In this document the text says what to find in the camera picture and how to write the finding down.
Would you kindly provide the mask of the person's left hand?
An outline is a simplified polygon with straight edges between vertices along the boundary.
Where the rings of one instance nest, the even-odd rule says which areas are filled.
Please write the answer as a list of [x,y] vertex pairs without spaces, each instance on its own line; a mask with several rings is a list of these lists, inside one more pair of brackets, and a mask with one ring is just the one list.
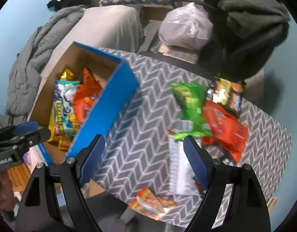
[[7,212],[13,211],[16,203],[12,190],[12,182],[7,171],[1,171],[0,208]]

